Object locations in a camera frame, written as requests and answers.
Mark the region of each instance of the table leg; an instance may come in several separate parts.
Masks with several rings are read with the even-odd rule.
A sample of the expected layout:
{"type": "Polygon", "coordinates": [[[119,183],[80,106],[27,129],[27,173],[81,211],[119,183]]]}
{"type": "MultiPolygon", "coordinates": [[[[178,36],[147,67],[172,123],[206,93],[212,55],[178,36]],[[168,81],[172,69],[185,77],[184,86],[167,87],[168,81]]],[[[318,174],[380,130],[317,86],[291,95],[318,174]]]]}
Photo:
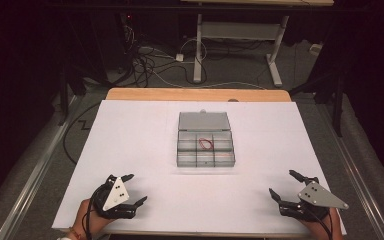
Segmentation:
{"type": "Polygon", "coordinates": [[[267,54],[267,64],[269,65],[270,73],[273,78],[273,83],[276,87],[282,87],[282,80],[280,79],[279,71],[276,67],[276,56],[279,52],[280,44],[282,43],[283,34],[285,33],[286,25],[288,23],[289,16],[284,16],[282,18],[282,23],[279,26],[277,31],[276,39],[274,42],[274,49],[272,54],[267,54]]]}
{"type": "Polygon", "coordinates": [[[198,14],[198,21],[196,25],[196,55],[195,55],[195,66],[193,71],[193,82],[201,82],[201,64],[202,64],[202,53],[201,53],[201,39],[202,39],[202,14],[198,14]]]}

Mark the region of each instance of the white tabletop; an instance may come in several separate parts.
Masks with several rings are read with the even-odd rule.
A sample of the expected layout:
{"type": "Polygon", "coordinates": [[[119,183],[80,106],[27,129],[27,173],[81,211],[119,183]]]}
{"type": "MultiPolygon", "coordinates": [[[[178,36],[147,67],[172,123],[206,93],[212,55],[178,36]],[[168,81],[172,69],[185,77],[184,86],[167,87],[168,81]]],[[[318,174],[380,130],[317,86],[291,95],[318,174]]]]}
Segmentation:
{"type": "Polygon", "coordinates": [[[281,216],[269,194],[298,202],[305,185],[295,170],[328,188],[295,103],[103,101],[53,228],[72,225],[81,200],[110,174],[134,174],[126,188],[134,202],[148,200],[134,219],[108,233],[216,236],[302,236],[307,230],[281,216]],[[227,112],[233,134],[233,168],[178,168],[180,112],[227,112]]]}

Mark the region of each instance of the wooden table edge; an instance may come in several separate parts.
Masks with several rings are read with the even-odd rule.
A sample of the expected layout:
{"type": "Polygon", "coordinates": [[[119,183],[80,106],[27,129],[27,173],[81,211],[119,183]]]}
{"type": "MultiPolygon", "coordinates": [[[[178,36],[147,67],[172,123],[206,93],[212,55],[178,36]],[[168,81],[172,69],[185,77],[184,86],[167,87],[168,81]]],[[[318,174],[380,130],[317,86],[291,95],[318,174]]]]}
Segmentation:
{"type": "Polygon", "coordinates": [[[291,102],[291,97],[285,90],[112,88],[106,100],[291,102]]]}

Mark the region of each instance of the wire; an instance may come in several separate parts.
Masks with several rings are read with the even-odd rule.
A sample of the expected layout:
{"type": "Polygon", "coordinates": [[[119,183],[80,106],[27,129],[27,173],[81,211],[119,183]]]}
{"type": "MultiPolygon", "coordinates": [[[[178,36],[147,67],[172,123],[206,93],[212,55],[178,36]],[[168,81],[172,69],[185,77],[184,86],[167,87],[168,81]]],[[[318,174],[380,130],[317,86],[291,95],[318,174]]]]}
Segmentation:
{"type": "Polygon", "coordinates": [[[221,41],[217,41],[217,40],[210,39],[210,38],[203,38],[202,40],[208,41],[208,43],[205,43],[207,45],[207,51],[208,51],[207,58],[210,60],[216,60],[216,61],[227,58],[231,53],[241,52],[241,51],[245,51],[245,50],[255,50],[255,49],[259,48],[261,46],[261,44],[263,44],[265,42],[265,41],[261,41],[261,40],[253,40],[253,41],[238,41],[238,40],[235,41],[235,40],[233,40],[233,42],[232,41],[228,42],[228,39],[221,39],[221,41]],[[208,47],[209,43],[215,43],[217,45],[224,46],[226,49],[226,53],[223,56],[218,57],[218,58],[209,57],[211,50],[215,50],[215,51],[224,50],[222,48],[208,47]]]}
{"type": "Polygon", "coordinates": [[[146,53],[146,54],[144,54],[144,55],[150,55],[150,54],[153,53],[154,51],[157,51],[157,52],[164,53],[165,55],[150,55],[150,56],[175,59],[174,57],[170,56],[168,53],[166,53],[166,52],[164,52],[164,51],[161,51],[161,50],[159,50],[159,49],[156,49],[156,48],[154,48],[154,47],[140,47],[140,49],[142,49],[142,48],[145,48],[145,49],[152,49],[152,51],[151,51],[150,53],[146,53]]]}
{"type": "Polygon", "coordinates": [[[333,240],[332,239],[332,217],[330,216],[330,211],[329,211],[329,218],[330,218],[330,224],[331,224],[331,230],[329,230],[329,228],[326,226],[326,224],[322,221],[322,220],[320,220],[320,218],[318,218],[317,216],[316,216],[316,214],[314,214],[313,213],[313,211],[311,211],[310,209],[308,209],[308,208],[304,208],[304,210],[305,211],[307,211],[308,213],[310,213],[310,215],[311,216],[313,216],[316,220],[317,220],[317,222],[319,222],[320,223],[320,225],[323,227],[323,229],[326,231],[326,233],[327,233],[327,236],[329,237],[329,240],[333,240]]]}
{"type": "Polygon", "coordinates": [[[295,43],[295,51],[294,51],[294,81],[292,82],[291,88],[294,88],[295,80],[296,80],[296,71],[297,71],[297,47],[298,44],[295,43]]]}
{"type": "Polygon", "coordinates": [[[178,87],[178,88],[189,88],[189,89],[199,89],[199,88],[212,88],[212,87],[217,87],[217,86],[223,86],[223,85],[231,85],[231,84],[240,84],[240,85],[247,85],[247,86],[252,86],[255,88],[260,88],[266,90],[266,88],[260,87],[258,85],[254,85],[251,83],[244,83],[244,82],[227,82],[227,83],[219,83],[219,84],[212,84],[212,85],[207,85],[207,86],[199,86],[199,87],[185,87],[177,84],[173,84],[170,82],[167,82],[164,78],[162,78],[158,73],[153,72],[155,76],[157,76],[162,82],[164,82],[167,85],[173,86],[173,87],[178,87]]]}
{"type": "Polygon", "coordinates": [[[130,42],[130,47],[126,50],[126,52],[127,52],[130,49],[132,49],[132,47],[134,45],[133,43],[135,42],[135,32],[133,31],[133,29],[131,27],[129,27],[127,25],[125,25],[124,27],[127,28],[128,30],[130,30],[129,33],[128,33],[127,39],[126,39],[126,43],[130,42]]]}
{"type": "Polygon", "coordinates": [[[141,87],[140,84],[145,82],[145,85],[143,87],[147,87],[149,83],[149,78],[152,76],[152,75],[148,75],[148,73],[151,73],[148,69],[153,69],[155,67],[154,60],[148,57],[142,57],[140,56],[140,54],[138,54],[133,64],[136,64],[136,66],[140,66],[143,68],[143,71],[140,71],[140,70],[136,70],[136,67],[135,67],[135,74],[134,74],[135,81],[133,84],[135,84],[136,87],[141,87]]]}
{"type": "Polygon", "coordinates": [[[70,131],[70,129],[73,127],[73,125],[85,114],[87,113],[89,110],[91,110],[92,108],[96,107],[96,106],[99,106],[101,104],[101,102],[98,102],[98,103],[95,103],[93,104],[92,106],[88,107],[85,111],[83,111],[76,119],[74,119],[70,125],[68,126],[67,128],[67,131],[65,131],[64,133],[64,136],[62,138],[62,146],[64,148],[64,152],[65,152],[65,155],[67,155],[68,159],[74,164],[74,165],[77,165],[77,162],[73,159],[73,157],[70,155],[70,153],[68,152],[67,150],[67,146],[66,146],[66,138],[67,138],[67,135],[68,135],[68,132],[70,131]]]}
{"type": "Polygon", "coordinates": [[[263,75],[265,72],[267,72],[267,70],[270,69],[270,66],[271,66],[273,63],[274,63],[274,61],[271,62],[271,63],[269,63],[268,66],[267,66],[263,71],[261,71],[260,74],[258,74],[258,76],[256,77],[256,79],[257,79],[257,83],[258,83],[258,84],[260,84],[260,81],[258,80],[258,78],[259,78],[261,75],[263,75]]]}
{"type": "Polygon", "coordinates": [[[205,57],[207,56],[207,47],[205,47],[205,44],[202,42],[202,41],[198,41],[196,40],[195,38],[192,38],[192,39],[189,39],[188,41],[186,41],[182,47],[180,48],[179,50],[179,53],[182,53],[182,50],[183,50],[183,47],[185,47],[185,45],[189,42],[192,42],[192,41],[195,41],[195,42],[199,42],[203,47],[204,47],[204,57],[202,57],[201,61],[205,59],[205,57]]]}
{"type": "Polygon", "coordinates": [[[101,185],[99,186],[95,192],[93,192],[92,196],[90,197],[90,200],[89,200],[89,205],[87,206],[87,211],[86,211],[86,227],[84,226],[84,221],[82,219],[82,226],[83,226],[83,230],[85,231],[86,233],[86,239],[87,240],[92,240],[92,234],[90,233],[90,213],[93,212],[92,210],[92,205],[93,205],[93,202],[95,201],[95,197],[96,197],[96,194],[104,187],[105,185],[101,185]]]}
{"type": "Polygon", "coordinates": [[[82,217],[82,228],[83,228],[83,232],[85,232],[86,233],[86,227],[85,227],[85,224],[84,224],[84,222],[85,222],[85,218],[86,218],[86,215],[87,215],[88,213],[86,212],[84,215],[83,215],[83,217],[82,217]]]}

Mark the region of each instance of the electrical cord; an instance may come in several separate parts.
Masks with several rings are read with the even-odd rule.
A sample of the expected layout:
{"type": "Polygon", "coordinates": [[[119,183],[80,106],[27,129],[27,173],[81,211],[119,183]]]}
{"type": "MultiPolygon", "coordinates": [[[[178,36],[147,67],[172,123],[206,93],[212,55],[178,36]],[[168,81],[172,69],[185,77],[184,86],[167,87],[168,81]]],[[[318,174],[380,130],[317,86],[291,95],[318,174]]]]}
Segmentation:
{"type": "Polygon", "coordinates": [[[329,228],[326,226],[326,224],[316,216],[316,214],[313,213],[313,211],[311,211],[310,209],[308,208],[305,208],[304,206],[302,206],[304,211],[310,213],[311,216],[313,216],[318,223],[320,223],[320,225],[323,227],[323,229],[326,231],[328,237],[329,237],[329,240],[333,240],[333,236],[332,236],[332,232],[333,232],[333,225],[332,225],[332,216],[330,215],[330,211],[328,213],[329,215],[329,219],[330,219],[330,230],[329,228]]]}
{"type": "Polygon", "coordinates": [[[148,86],[148,83],[149,83],[149,78],[151,77],[151,75],[148,75],[149,70],[148,69],[153,69],[154,68],[154,65],[155,65],[155,62],[154,60],[148,58],[148,57],[143,57],[143,56],[140,56],[140,54],[135,58],[135,62],[134,64],[136,64],[136,66],[140,66],[142,67],[142,71],[140,70],[135,70],[135,74],[134,74],[134,84],[136,85],[136,87],[141,87],[140,84],[142,84],[143,82],[145,82],[145,85],[143,87],[147,87],[148,86]]]}
{"type": "Polygon", "coordinates": [[[127,51],[130,51],[130,49],[132,49],[134,42],[135,42],[135,32],[133,31],[133,29],[131,27],[129,27],[127,25],[125,25],[124,27],[129,30],[129,33],[128,33],[128,36],[126,39],[126,43],[130,43],[130,47],[127,49],[127,51]]]}
{"type": "Polygon", "coordinates": [[[99,186],[95,192],[93,192],[92,196],[90,197],[89,204],[87,206],[87,211],[85,216],[83,216],[82,219],[82,226],[83,230],[86,233],[86,239],[87,240],[92,240],[92,234],[90,233],[90,213],[93,212],[92,206],[93,202],[95,201],[96,194],[104,187],[104,185],[99,186]],[[86,226],[84,226],[84,218],[86,217],[86,226]]]}
{"type": "Polygon", "coordinates": [[[212,87],[218,87],[218,86],[224,86],[224,85],[231,85],[231,84],[239,84],[239,85],[247,85],[247,86],[251,86],[251,87],[255,87],[255,88],[259,88],[259,89],[264,89],[266,90],[266,88],[263,88],[263,87],[260,87],[258,85],[254,85],[254,84],[251,84],[251,83],[244,83],[244,82],[227,82],[227,83],[219,83],[219,84],[212,84],[212,85],[207,85],[207,86],[199,86],[199,87],[185,87],[185,86],[181,86],[181,85],[177,85],[177,84],[173,84],[173,83],[170,83],[170,82],[167,82],[164,78],[162,78],[158,73],[152,71],[153,74],[155,76],[157,76],[162,82],[164,82],[165,84],[169,85],[169,86],[172,86],[172,87],[177,87],[177,88],[185,88],[185,89],[200,89],[200,88],[212,88],[212,87]]]}
{"type": "Polygon", "coordinates": [[[98,102],[98,103],[95,103],[93,104],[92,106],[88,107],[85,111],[83,111],[76,119],[74,119],[70,125],[68,126],[67,130],[65,131],[64,133],[64,136],[62,138],[62,146],[64,148],[64,152],[65,152],[65,155],[68,157],[68,159],[70,160],[70,162],[72,162],[74,165],[77,165],[77,161],[74,160],[74,158],[70,155],[70,153],[68,152],[68,149],[67,149],[67,146],[66,146],[66,139],[67,139],[67,135],[68,135],[68,132],[70,131],[70,129],[73,127],[73,125],[85,114],[87,113],[89,110],[93,109],[94,107],[96,106],[99,106],[101,104],[101,102],[98,102]]]}
{"type": "Polygon", "coordinates": [[[164,57],[164,58],[170,58],[170,59],[174,59],[174,58],[171,57],[170,55],[168,55],[167,53],[165,53],[164,51],[161,51],[161,50],[158,50],[158,49],[155,49],[155,48],[150,48],[150,49],[152,49],[152,51],[147,52],[147,53],[142,53],[142,54],[139,53],[139,56],[136,58],[136,64],[137,64],[137,65],[142,66],[142,67],[143,67],[143,66],[146,66],[146,68],[144,68],[144,70],[141,72],[141,75],[140,75],[139,77],[136,77],[136,79],[135,79],[135,82],[136,82],[136,83],[140,83],[140,82],[141,82],[141,81],[139,81],[138,79],[140,79],[140,78],[143,76],[143,74],[145,74],[146,77],[145,77],[145,80],[142,80],[142,82],[143,82],[143,81],[147,81],[147,80],[151,77],[151,75],[148,76],[148,73],[151,73],[151,74],[152,74],[152,73],[159,74],[159,73],[162,73],[162,72],[167,71],[167,70],[172,69],[172,68],[181,68],[181,69],[183,69],[183,71],[185,72],[185,80],[186,80],[188,83],[190,83],[190,84],[197,85],[197,84],[202,84],[203,82],[205,82],[205,80],[202,81],[202,82],[200,82],[200,83],[192,82],[192,81],[190,81],[190,80],[188,79],[186,68],[184,68],[183,66],[177,66],[177,65],[176,65],[176,66],[173,66],[173,64],[176,64],[176,63],[183,63],[183,62],[170,61],[170,62],[168,62],[168,63],[165,63],[165,64],[162,64],[162,65],[156,66],[156,65],[155,65],[155,62],[154,62],[150,57],[148,57],[148,56],[151,56],[151,54],[152,54],[154,51],[159,51],[159,52],[162,52],[162,53],[165,54],[165,55],[163,55],[163,56],[161,56],[161,57],[164,57]],[[162,67],[165,67],[165,66],[168,66],[168,67],[165,68],[165,69],[163,69],[163,70],[161,70],[161,71],[158,71],[158,72],[154,71],[154,69],[162,68],[162,67]]]}
{"type": "Polygon", "coordinates": [[[255,49],[259,48],[261,46],[261,44],[263,44],[265,42],[265,41],[261,41],[261,40],[253,40],[250,45],[243,47],[240,45],[249,44],[249,41],[247,41],[247,42],[243,42],[243,41],[228,42],[227,39],[222,39],[222,41],[217,41],[217,40],[209,39],[209,38],[203,38],[202,40],[208,41],[208,43],[206,43],[207,46],[209,46],[209,43],[214,43],[216,45],[221,45],[221,46],[225,47],[226,53],[223,56],[218,57],[218,58],[210,57],[209,56],[210,52],[214,51],[214,50],[215,51],[223,51],[224,49],[207,47],[207,50],[208,50],[207,58],[210,60],[214,60],[214,61],[223,60],[223,59],[229,57],[229,55],[231,53],[236,53],[236,52],[241,52],[241,51],[246,51],[246,50],[255,50],[255,49]]]}
{"type": "Polygon", "coordinates": [[[195,38],[192,38],[192,39],[189,39],[188,41],[186,41],[182,47],[180,47],[180,50],[179,50],[179,53],[181,54],[182,53],[182,50],[183,48],[186,46],[187,43],[189,42],[192,42],[192,41],[195,41],[195,42],[199,42],[203,47],[204,47],[204,56],[202,57],[201,61],[205,59],[205,57],[207,56],[207,47],[205,46],[205,44],[202,42],[202,41],[198,41],[197,39],[195,38]]]}
{"type": "Polygon", "coordinates": [[[297,47],[298,44],[295,43],[295,49],[294,49],[294,80],[292,82],[291,87],[294,88],[295,86],[295,80],[296,80],[296,71],[297,71],[297,47]]]}
{"type": "Polygon", "coordinates": [[[152,56],[152,57],[159,57],[159,58],[170,58],[170,59],[175,59],[174,57],[170,56],[168,53],[164,52],[164,51],[161,51],[159,49],[156,49],[154,47],[144,47],[142,46],[141,49],[144,48],[144,49],[152,49],[151,52],[149,53],[142,53],[142,55],[144,56],[152,56]],[[151,53],[153,53],[154,51],[157,51],[157,52],[161,52],[161,53],[164,53],[165,55],[151,55],[151,53]]]}

